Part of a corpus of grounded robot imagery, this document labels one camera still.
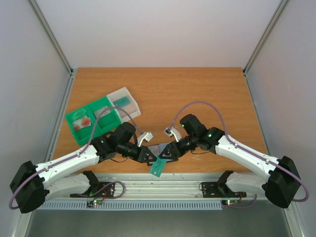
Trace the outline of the black card holder wallet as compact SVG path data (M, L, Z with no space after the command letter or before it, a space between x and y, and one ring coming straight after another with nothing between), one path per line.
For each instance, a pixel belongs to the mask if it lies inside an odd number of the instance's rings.
M161 143L157 145L151 145L148 146L148 149L151 151L151 153L157 158L160 159L159 155L162 153L164 148L168 145L168 143Z

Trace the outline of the white cherry blossom VIP card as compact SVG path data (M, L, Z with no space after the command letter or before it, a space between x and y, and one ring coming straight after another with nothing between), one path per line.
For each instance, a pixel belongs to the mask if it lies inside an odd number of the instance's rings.
M155 155L157 155L159 153L159 146L158 145L152 145L152 146L149 146L148 148Z

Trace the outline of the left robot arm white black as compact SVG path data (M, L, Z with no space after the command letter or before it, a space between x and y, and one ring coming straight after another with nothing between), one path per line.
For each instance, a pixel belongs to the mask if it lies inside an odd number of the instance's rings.
M73 176L88 166L112 159L116 154L138 163L156 161L156 157L142 143L153 138L151 132L136 137L136 128L128 122L114 131L106 132L89 141L84 147L53 161L33 164L27 161L20 165L9 187L13 193L9 201L11 210L29 213L45 201L62 195L93 197L99 192L99 182L91 171Z

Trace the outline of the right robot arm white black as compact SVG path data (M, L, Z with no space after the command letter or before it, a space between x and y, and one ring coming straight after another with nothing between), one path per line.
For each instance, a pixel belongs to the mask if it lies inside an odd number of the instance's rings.
M246 192L254 195L264 195L271 203L288 208L299 190L300 176L294 161L283 156L276 158L260 153L233 139L219 128L206 128L198 118L192 114L180 120L187 136L172 128L166 129L168 135L174 135L176 140L169 143L159 157L177 161L180 157L201 148L229 158L247 169L252 175L242 175L234 171L226 171L217 181L218 191L224 196L232 192Z

